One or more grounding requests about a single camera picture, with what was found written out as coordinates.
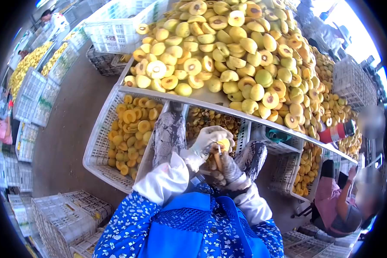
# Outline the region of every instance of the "blue floral shirt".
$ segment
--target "blue floral shirt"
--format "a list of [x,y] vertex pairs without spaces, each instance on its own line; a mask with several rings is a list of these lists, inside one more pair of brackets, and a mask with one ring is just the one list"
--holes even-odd
[[[217,195],[207,184],[195,188],[196,192]],[[142,243],[148,236],[150,223],[161,206],[133,192],[119,205],[101,236],[92,258],[129,258],[137,257]],[[203,234],[197,257],[242,258],[244,257],[239,236],[229,221],[224,209],[214,202],[211,216]],[[267,246],[271,257],[284,257],[281,233],[272,219],[246,230],[250,237],[258,237]]]

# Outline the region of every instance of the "factory floor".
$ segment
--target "factory floor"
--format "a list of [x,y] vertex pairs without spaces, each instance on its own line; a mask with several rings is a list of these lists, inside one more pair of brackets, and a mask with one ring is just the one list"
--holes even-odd
[[[108,202],[115,209],[126,194],[94,176],[82,165],[83,154],[99,112],[119,76],[105,77],[86,58],[91,42],[80,49],[80,56],[62,82],[46,128],[41,128],[33,160],[33,197],[85,190]],[[256,180],[260,196],[273,211],[273,219],[282,232],[307,222],[310,216],[291,219],[301,205],[269,190],[269,174],[275,169],[276,156],[268,155]]]

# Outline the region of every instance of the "teal cloth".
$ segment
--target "teal cloth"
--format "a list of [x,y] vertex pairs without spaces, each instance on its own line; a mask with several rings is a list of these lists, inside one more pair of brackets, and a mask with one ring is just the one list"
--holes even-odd
[[269,131],[265,131],[265,135],[273,142],[279,143],[279,142],[286,142],[289,139],[291,139],[291,135],[281,132],[277,129],[271,129]]

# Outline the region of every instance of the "blue apron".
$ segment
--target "blue apron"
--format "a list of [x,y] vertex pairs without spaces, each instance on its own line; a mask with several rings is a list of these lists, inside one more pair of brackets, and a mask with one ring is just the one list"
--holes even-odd
[[[211,198],[209,194],[198,192],[175,197],[153,217],[148,239],[143,242],[138,257],[198,257],[207,219],[213,208]],[[245,257],[269,257],[268,248],[260,238],[246,237],[240,222],[240,218],[245,219],[245,216],[233,200],[222,196],[215,201],[223,207],[235,227]]]

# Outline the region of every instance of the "red cylinder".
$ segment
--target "red cylinder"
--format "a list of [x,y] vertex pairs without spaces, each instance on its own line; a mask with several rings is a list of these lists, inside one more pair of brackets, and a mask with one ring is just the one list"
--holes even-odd
[[318,134],[320,135],[320,142],[330,143],[352,136],[354,132],[354,121],[350,120],[346,123],[339,123],[336,126],[327,128]]

